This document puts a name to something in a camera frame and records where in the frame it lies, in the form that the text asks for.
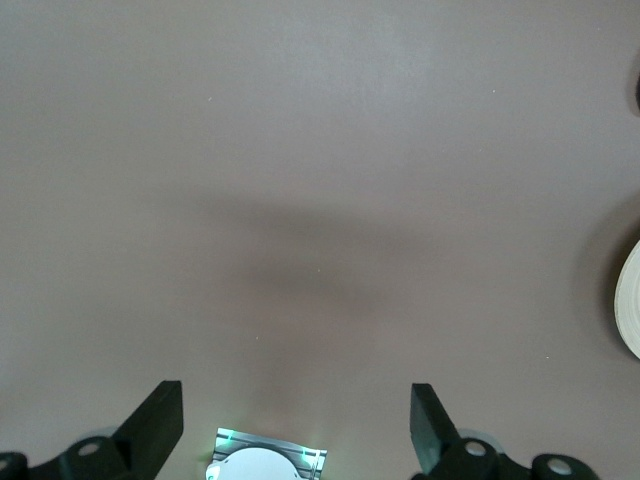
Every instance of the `gray surface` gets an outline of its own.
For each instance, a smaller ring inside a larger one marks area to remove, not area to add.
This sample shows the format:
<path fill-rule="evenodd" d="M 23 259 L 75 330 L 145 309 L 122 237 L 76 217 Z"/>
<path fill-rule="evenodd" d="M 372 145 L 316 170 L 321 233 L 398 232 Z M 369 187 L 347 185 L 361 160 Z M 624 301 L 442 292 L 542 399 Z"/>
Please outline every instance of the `gray surface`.
<path fill-rule="evenodd" d="M 226 426 L 405 479 L 411 382 L 517 461 L 640 476 L 612 285 L 640 238 L 640 3 L 0 7 L 0 450 L 184 381 Z"/>

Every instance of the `tape roll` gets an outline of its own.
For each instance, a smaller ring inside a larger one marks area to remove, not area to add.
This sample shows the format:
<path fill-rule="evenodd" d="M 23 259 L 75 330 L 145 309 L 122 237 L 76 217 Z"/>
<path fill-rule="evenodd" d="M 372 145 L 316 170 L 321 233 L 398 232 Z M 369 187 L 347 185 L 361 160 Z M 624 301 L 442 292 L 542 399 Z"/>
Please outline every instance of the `tape roll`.
<path fill-rule="evenodd" d="M 622 267 L 614 303 L 620 335 L 629 350 L 640 358 L 640 243 Z"/>

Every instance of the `roll of tape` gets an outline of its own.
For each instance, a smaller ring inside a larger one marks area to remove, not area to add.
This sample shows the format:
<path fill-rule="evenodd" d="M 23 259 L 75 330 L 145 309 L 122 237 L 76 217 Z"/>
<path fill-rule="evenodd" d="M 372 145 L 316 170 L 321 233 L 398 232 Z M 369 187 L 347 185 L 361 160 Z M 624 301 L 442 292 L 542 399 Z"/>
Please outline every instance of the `roll of tape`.
<path fill-rule="evenodd" d="M 640 243 L 622 267 L 614 303 L 620 335 L 633 354 L 640 358 Z"/>

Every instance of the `black plastic part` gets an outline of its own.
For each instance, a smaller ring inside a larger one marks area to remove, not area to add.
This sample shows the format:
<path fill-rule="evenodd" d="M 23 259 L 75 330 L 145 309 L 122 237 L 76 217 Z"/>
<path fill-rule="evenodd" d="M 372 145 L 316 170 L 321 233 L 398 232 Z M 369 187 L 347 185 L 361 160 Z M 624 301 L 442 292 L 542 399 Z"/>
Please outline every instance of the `black plastic part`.
<path fill-rule="evenodd" d="M 412 480 L 599 480 L 572 457 L 539 455 L 527 469 L 482 440 L 460 438 L 428 384 L 412 387 L 410 429 L 423 472 Z"/>
<path fill-rule="evenodd" d="M 0 480 L 153 480 L 183 430 L 182 384 L 164 381 L 111 437 L 92 437 L 31 469 L 0 453 Z"/>

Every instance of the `white circular disc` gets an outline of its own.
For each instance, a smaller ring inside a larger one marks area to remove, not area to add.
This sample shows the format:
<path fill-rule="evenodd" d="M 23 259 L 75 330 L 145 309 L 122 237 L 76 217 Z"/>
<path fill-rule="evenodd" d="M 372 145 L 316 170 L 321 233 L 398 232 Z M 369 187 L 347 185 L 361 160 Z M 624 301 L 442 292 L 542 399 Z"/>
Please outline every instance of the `white circular disc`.
<path fill-rule="evenodd" d="M 300 480 L 300 475 L 285 456 L 251 447 L 213 462 L 207 467 L 206 480 Z"/>
<path fill-rule="evenodd" d="M 640 358 L 640 243 L 622 267 L 614 303 L 620 335 L 633 354 Z"/>

